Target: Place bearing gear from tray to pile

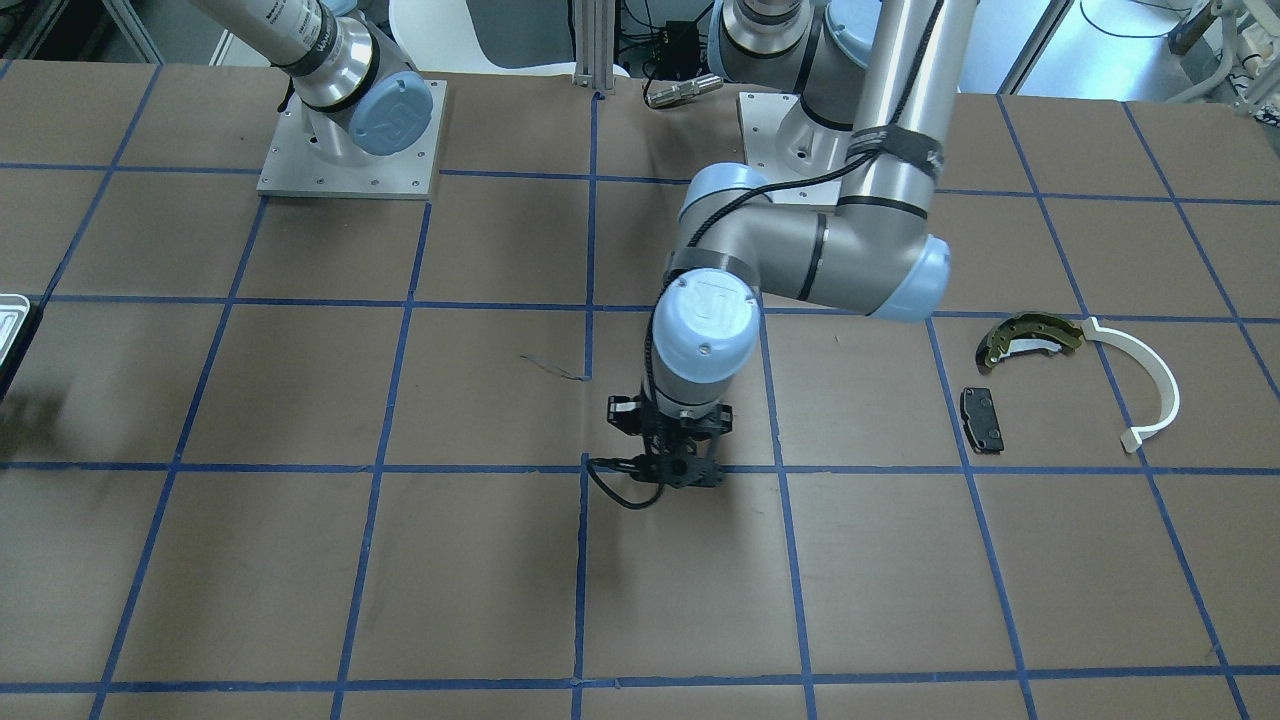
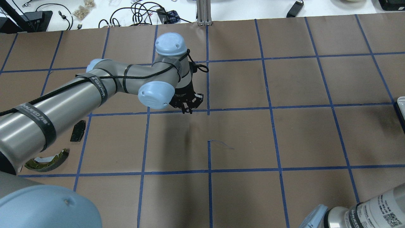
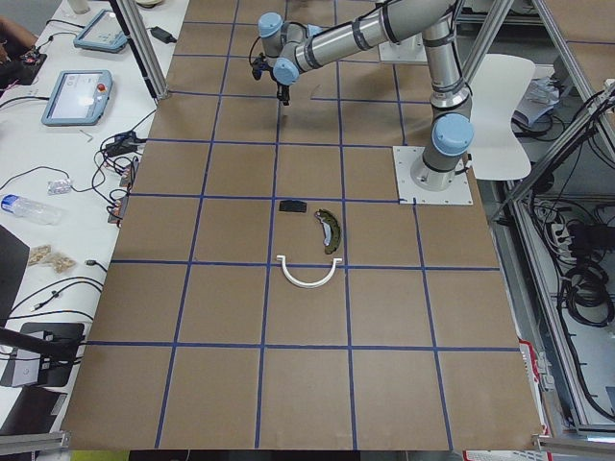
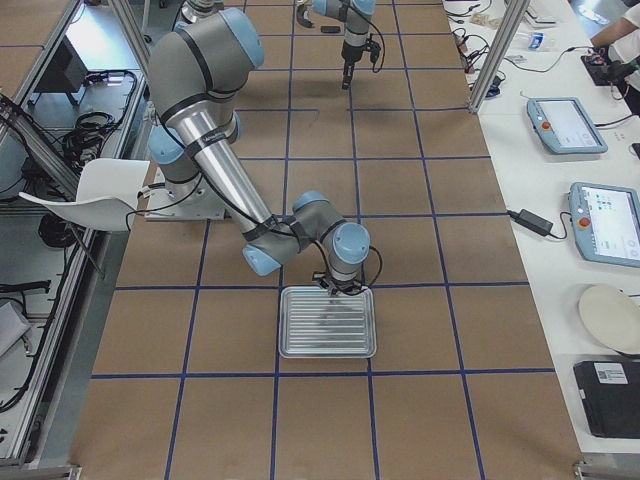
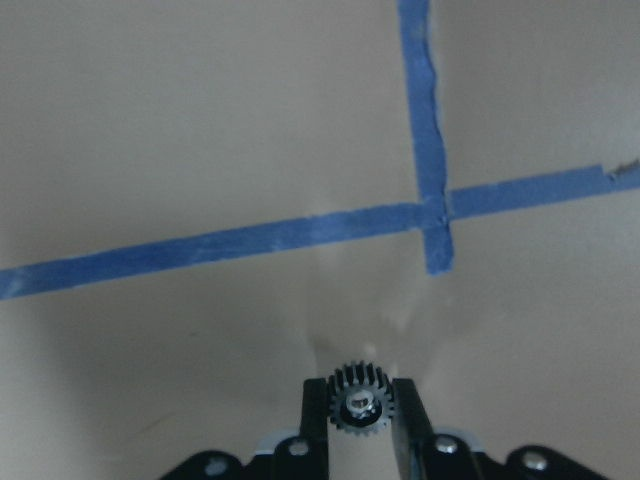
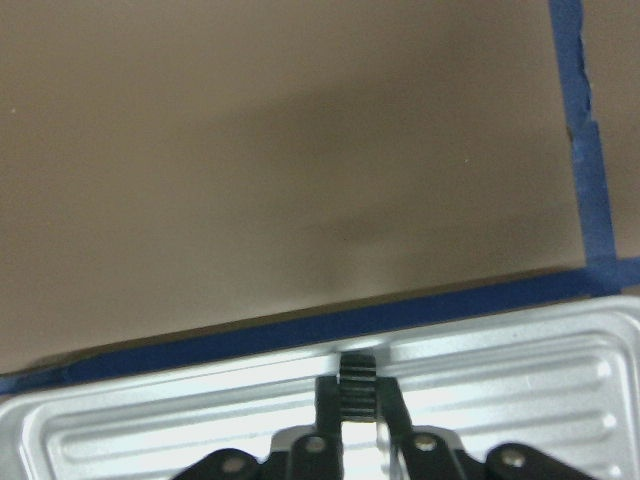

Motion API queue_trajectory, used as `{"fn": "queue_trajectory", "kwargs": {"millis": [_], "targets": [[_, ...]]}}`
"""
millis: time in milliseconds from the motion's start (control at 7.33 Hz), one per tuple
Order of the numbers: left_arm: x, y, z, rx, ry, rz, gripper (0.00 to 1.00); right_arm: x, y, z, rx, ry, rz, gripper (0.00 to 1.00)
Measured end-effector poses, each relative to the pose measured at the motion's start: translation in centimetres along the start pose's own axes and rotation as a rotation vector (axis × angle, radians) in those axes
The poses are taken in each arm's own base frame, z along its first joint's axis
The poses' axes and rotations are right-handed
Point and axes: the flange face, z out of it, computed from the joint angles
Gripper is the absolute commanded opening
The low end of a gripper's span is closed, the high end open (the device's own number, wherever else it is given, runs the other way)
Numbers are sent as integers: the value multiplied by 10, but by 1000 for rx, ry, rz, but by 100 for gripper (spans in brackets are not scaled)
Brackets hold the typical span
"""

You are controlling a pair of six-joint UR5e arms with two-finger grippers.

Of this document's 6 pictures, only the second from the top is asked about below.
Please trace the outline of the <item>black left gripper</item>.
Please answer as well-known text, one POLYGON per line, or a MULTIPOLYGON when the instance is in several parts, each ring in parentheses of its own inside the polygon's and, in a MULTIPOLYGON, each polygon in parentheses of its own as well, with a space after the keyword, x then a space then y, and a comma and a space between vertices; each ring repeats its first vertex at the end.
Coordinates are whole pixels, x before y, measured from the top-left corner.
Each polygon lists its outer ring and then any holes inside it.
POLYGON ((193 113, 204 101, 204 94, 194 91, 193 83, 189 83, 182 88, 176 88, 169 105, 173 108, 179 108, 183 114, 193 113))

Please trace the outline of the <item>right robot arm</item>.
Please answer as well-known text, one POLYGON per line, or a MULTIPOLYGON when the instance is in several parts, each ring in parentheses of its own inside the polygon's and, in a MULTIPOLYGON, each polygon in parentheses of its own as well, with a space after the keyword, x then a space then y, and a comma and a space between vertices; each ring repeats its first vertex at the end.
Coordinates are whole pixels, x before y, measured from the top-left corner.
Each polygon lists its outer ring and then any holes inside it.
POLYGON ((404 228, 405 185, 379 194, 352 207, 328 209, 319 204, 300 228, 404 228))

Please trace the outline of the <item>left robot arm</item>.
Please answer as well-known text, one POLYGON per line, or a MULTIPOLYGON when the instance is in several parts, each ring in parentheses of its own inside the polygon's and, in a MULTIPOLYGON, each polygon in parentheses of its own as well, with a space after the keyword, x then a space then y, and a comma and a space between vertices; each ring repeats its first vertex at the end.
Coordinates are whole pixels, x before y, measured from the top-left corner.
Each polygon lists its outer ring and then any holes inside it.
POLYGON ((102 219, 89 199, 71 189, 18 177, 16 172, 84 116, 117 92, 137 95, 155 110, 169 105, 192 113, 203 101, 192 77, 197 66, 184 38, 175 32, 155 42, 151 66, 94 59, 85 73, 33 101, 1 113, 1 227, 101 228, 102 219))

